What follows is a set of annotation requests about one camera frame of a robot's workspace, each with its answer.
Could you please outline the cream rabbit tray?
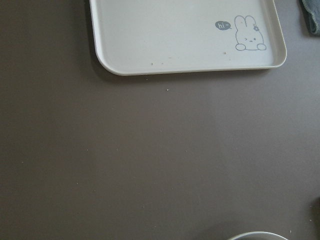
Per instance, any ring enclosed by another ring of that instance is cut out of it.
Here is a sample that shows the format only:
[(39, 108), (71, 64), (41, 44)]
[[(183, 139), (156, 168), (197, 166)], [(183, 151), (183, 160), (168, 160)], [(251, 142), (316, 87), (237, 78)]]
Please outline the cream rabbit tray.
[(92, 0), (95, 53), (120, 76), (273, 69), (287, 48), (272, 0)]

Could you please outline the white round plate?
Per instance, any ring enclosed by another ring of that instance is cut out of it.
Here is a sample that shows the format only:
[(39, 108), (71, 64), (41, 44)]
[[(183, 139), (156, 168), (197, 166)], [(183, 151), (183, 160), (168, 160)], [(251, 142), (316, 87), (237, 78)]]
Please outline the white round plate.
[(238, 234), (228, 240), (288, 240), (287, 238), (272, 232), (253, 231)]

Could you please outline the grey folded cloth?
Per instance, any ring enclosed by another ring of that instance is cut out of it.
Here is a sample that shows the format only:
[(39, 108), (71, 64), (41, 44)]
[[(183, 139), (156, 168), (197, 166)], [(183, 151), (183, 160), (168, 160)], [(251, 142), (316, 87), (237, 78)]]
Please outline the grey folded cloth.
[(320, 0), (301, 0), (302, 6), (307, 15), (307, 28), (309, 32), (320, 36)]

